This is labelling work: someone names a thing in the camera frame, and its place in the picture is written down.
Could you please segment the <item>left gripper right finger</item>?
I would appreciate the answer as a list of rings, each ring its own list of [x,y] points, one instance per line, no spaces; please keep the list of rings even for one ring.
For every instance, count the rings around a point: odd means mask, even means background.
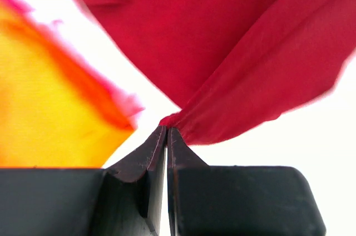
[[[172,235],[325,235],[304,175],[289,166],[210,166],[167,134]]]

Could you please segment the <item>dark red t-shirt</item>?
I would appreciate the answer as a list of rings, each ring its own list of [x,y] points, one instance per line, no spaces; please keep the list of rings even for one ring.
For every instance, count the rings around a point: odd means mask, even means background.
[[[355,0],[83,0],[180,107],[189,145],[232,139],[329,91],[355,49]]]

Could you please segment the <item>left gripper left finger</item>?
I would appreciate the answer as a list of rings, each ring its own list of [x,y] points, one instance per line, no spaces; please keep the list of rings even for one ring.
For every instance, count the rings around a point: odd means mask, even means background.
[[[2,169],[2,235],[158,235],[167,129],[107,169]]]

